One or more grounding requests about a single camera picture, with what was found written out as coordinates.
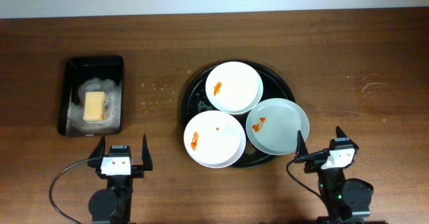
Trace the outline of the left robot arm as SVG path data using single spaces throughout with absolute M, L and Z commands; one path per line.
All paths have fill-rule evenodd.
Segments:
M 129 146 L 111 146 L 109 153 L 106 153 L 104 136 L 89 158 L 88 166 L 95 169 L 99 178 L 107 181 L 107 187 L 96 191 L 88 202 L 91 222 L 129 223 L 133 181 L 143 178 L 145 172 L 153 170 L 147 138 L 143 137 L 142 140 L 141 164 L 131 163 Z

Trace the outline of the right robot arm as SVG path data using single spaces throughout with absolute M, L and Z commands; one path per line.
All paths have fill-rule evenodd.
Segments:
M 309 153 L 302 133 L 297 133 L 297 147 L 293 164 L 304 164 L 306 174 L 318 175 L 318 192 L 299 182 L 324 204 L 327 216 L 318 217 L 317 223 L 364 223 L 370 216 L 374 187 L 358 178 L 345 178 L 344 169 L 354 163 L 358 145 L 343 130 L 336 127 L 336 137 L 329 147 Z

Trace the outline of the pale blue plate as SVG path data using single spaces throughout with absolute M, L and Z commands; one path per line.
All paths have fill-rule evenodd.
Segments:
M 248 114 L 249 141 L 261 152 L 286 155 L 296 151 L 298 134 L 308 138 L 310 124 L 304 110 L 293 101 L 272 98 L 258 103 Z

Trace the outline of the white plate top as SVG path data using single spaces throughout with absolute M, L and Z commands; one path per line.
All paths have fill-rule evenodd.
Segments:
M 219 111 L 240 115 L 252 110 L 261 100 L 263 83 L 252 66 L 244 62 L 225 62 L 208 74 L 205 92 Z

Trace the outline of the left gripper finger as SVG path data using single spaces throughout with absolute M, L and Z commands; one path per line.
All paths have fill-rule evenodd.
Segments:
M 99 143 L 95 147 L 95 149 L 90 154 L 90 159 L 101 159 L 105 155 L 105 136 L 101 136 Z
M 145 171 L 152 171 L 153 170 L 153 162 L 152 162 L 151 155 L 149 152 L 149 148 L 147 145 L 146 135 L 143 136 L 141 159 L 143 162 L 143 169 Z

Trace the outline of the yellow sponge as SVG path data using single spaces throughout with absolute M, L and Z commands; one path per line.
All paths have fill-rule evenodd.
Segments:
M 106 94 L 102 91 L 86 92 L 84 102 L 83 120 L 86 122 L 97 122 L 105 119 Z

